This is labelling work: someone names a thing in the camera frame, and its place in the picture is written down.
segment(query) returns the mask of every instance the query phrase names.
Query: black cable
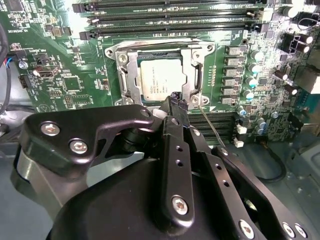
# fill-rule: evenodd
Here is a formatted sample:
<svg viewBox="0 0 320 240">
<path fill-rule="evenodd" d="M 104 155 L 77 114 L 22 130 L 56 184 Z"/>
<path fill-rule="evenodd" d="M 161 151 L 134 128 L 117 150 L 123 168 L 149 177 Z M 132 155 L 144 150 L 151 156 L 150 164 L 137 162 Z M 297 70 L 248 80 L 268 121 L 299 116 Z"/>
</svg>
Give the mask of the black cable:
<svg viewBox="0 0 320 240">
<path fill-rule="evenodd" d="M 273 178 L 263 178 L 260 176 L 257 176 L 257 178 L 265 183 L 265 184 L 273 184 L 273 183 L 277 183 L 279 181 L 281 181 L 282 179 L 284 179 L 287 175 L 287 168 L 285 166 L 285 164 L 282 162 L 281 158 L 275 154 L 274 151 L 272 151 L 265 142 L 260 142 L 260 144 L 268 151 L 268 153 L 270 154 L 270 156 L 276 161 L 276 163 L 279 164 L 281 172 L 278 176 L 273 177 Z"/>
<path fill-rule="evenodd" d="M 0 44 L 1 44 L 1 50 L 0 50 L 0 64 L 2 64 L 8 55 L 9 52 L 9 42 L 8 37 L 5 29 L 0 23 Z"/>
<path fill-rule="evenodd" d="M 3 114 L 8 105 L 9 105 L 9 101 L 10 101 L 10 95 L 11 95 L 11 70 L 10 68 L 6 68 L 6 91 L 5 91 L 5 98 L 3 101 L 3 104 L 0 108 L 0 115 Z"/>
<path fill-rule="evenodd" d="M 35 113 L 35 109 L 32 106 L 9 104 L 6 111 L 22 111 L 27 113 Z"/>
</svg>

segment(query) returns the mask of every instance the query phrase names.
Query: silver screw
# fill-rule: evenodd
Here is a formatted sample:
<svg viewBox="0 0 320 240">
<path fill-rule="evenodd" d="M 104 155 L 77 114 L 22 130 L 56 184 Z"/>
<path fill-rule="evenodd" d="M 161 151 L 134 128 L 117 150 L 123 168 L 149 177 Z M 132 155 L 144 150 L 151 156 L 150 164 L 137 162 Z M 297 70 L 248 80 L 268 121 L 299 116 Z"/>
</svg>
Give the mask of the silver screw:
<svg viewBox="0 0 320 240">
<path fill-rule="evenodd" d="M 26 63 L 25 61 L 20 61 L 18 66 L 19 66 L 19 68 L 21 68 L 23 70 L 27 70 L 29 67 L 28 63 Z"/>
<path fill-rule="evenodd" d="M 221 152 L 223 153 L 223 155 L 228 156 L 228 152 L 224 148 L 221 148 Z"/>
<path fill-rule="evenodd" d="M 300 227 L 300 225 L 298 225 L 297 223 L 294 226 L 295 226 L 295 229 L 298 231 L 298 233 L 300 233 L 300 235 L 306 239 L 307 234 L 305 230 L 302 227 Z"/>
<path fill-rule="evenodd" d="M 81 140 L 74 140 L 70 143 L 70 149 L 76 154 L 84 154 L 88 150 L 88 146 Z"/>
<path fill-rule="evenodd" d="M 197 135 L 198 137 L 201 135 L 201 133 L 200 133 L 197 129 L 193 129 L 192 131 L 193 131 L 194 134 Z"/>
<path fill-rule="evenodd" d="M 128 62 L 128 56 L 125 55 L 125 54 L 120 54 L 118 56 L 118 60 L 119 60 L 120 63 L 126 64 Z"/>
<path fill-rule="evenodd" d="M 252 227 L 245 221 L 245 220 L 240 220 L 239 221 L 239 226 L 241 228 L 241 231 L 243 234 L 248 238 L 248 239 L 254 239 L 255 237 L 255 232 L 252 229 Z"/>
<path fill-rule="evenodd" d="M 53 123 L 45 123 L 41 126 L 41 132 L 48 136 L 56 136 L 60 133 L 60 128 Z"/>
<path fill-rule="evenodd" d="M 287 224 L 287 223 L 283 223 L 282 224 L 283 229 L 285 230 L 285 232 L 291 237 L 294 238 L 296 236 L 295 232 L 292 230 L 292 228 Z"/>
<path fill-rule="evenodd" d="M 175 196 L 172 198 L 173 209 L 180 215 L 186 215 L 188 212 L 188 205 L 181 197 Z"/>
<path fill-rule="evenodd" d="M 271 113 L 271 117 L 273 119 L 277 119 L 279 117 L 279 113 L 277 111 L 275 111 L 275 112 Z"/>
</svg>

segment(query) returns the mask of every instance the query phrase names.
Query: dimm slot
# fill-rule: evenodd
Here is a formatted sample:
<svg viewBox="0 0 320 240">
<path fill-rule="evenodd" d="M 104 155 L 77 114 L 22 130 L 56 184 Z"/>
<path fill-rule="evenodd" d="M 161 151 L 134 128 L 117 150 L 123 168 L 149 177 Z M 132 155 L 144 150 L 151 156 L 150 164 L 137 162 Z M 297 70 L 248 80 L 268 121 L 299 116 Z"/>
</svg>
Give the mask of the dimm slot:
<svg viewBox="0 0 320 240">
<path fill-rule="evenodd" d="M 160 34 L 160 33 L 172 33 L 175 31 L 181 32 L 211 32 L 218 30 L 241 30 L 246 26 L 245 22 L 222 22 L 219 24 L 194 24 L 194 25 L 164 25 L 164 26 L 152 26 L 152 27 L 123 27 L 123 28 L 98 28 L 91 31 L 80 32 L 81 40 L 96 39 L 99 37 L 110 37 L 119 34 Z"/>
<path fill-rule="evenodd" d="M 128 0 L 128 1 L 97 1 L 72 4 L 75 13 L 106 11 L 110 9 L 144 8 L 191 8 L 196 6 L 210 6 L 215 4 L 251 3 L 250 0 Z"/>
<path fill-rule="evenodd" d="M 246 9 L 226 9 L 226 10 L 186 10 L 186 11 L 167 11 L 167 12 L 144 12 L 144 13 L 129 13 L 129 14 L 103 14 L 99 16 L 87 17 L 91 22 L 112 21 L 112 20 L 134 20 L 134 19 L 153 19 L 153 18 L 170 18 L 170 17 L 206 17 L 219 15 L 245 15 Z"/>
<path fill-rule="evenodd" d="M 166 25 L 172 23 L 174 25 L 199 24 L 199 23 L 218 23 L 225 22 L 224 19 L 230 19 L 230 22 L 251 21 L 245 14 L 230 14 L 230 15 L 213 15 L 213 16 L 186 16 L 186 17 L 163 17 L 163 18 L 150 18 L 150 19 L 131 19 L 131 20 L 103 20 L 95 19 L 91 21 L 92 27 L 108 27 L 108 28 L 123 28 L 123 27 L 153 27 L 154 25 Z"/>
</svg>

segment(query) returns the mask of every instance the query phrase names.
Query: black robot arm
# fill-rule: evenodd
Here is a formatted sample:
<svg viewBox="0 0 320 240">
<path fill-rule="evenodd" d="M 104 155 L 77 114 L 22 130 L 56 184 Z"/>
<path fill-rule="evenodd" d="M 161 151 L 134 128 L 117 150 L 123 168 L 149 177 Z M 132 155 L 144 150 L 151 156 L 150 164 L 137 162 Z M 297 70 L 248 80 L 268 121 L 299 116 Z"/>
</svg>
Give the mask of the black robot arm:
<svg viewBox="0 0 320 240">
<path fill-rule="evenodd" d="M 127 105 L 27 118 L 15 186 L 54 219 L 48 238 L 312 239 L 228 148 L 209 148 L 183 108 L 170 96 L 154 115 Z M 136 151 L 143 160 L 88 188 L 90 167 Z"/>
</svg>

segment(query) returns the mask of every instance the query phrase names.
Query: green circuit board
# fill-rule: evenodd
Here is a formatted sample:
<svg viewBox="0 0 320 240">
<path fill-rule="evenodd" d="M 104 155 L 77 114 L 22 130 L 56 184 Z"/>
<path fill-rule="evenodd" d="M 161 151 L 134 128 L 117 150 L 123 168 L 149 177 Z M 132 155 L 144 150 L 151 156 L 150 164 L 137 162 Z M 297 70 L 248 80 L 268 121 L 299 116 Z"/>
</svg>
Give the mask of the green circuit board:
<svg viewBox="0 0 320 240">
<path fill-rule="evenodd" d="M 284 16 L 292 4 L 272 1 L 172 0 L 0 0 L 0 21 L 7 30 L 10 53 L 24 53 L 17 62 L 22 87 L 40 113 L 113 106 L 121 100 L 116 61 L 105 49 L 123 41 L 194 38 L 213 42 L 215 50 L 205 57 L 202 95 L 209 114 L 237 112 L 239 106 L 249 119 L 248 137 L 253 138 L 257 119 L 268 124 L 272 141 L 288 136 L 288 114 L 303 109 L 298 89 L 294 96 L 284 90 L 276 70 L 290 67 L 289 78 L 307 64 L 308 54 L 285 53 L 284 34 L 318 37 L 317 27 L 300 30 L 295 18 Z M 300 12 L 314 13 L 316 6 L 301 4 Z M 228 52 L 237 47 L 237 62 Z M 254 50 L 263 53 L 259 73 L 248 66 L 256 62 Z M 232 93 L 223 102 L 226 69 L 232 72 Z M 256 78 L 251 87 L 245 81 Z M 254 97 L 246 99 L 250 90 Z M 198 114 L 192 109 L 190 114 Z"/>
</svg>

